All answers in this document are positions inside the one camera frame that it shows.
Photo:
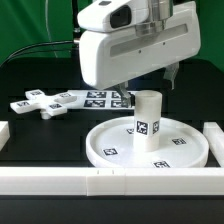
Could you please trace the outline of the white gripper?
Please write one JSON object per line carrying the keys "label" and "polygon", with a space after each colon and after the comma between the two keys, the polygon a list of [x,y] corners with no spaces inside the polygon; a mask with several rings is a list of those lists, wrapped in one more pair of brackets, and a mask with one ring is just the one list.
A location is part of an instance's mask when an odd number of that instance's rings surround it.
{"label": "white gripper", "polygon": [[83,80],[103,90],[114,86],[124,107],[131,106],[127,81],[166,67],[163,79],[175,87],[179,63],[201,46],[196,3],[148,0],[148,18],[134,26],[103,33],[85,30],[79,43]]}

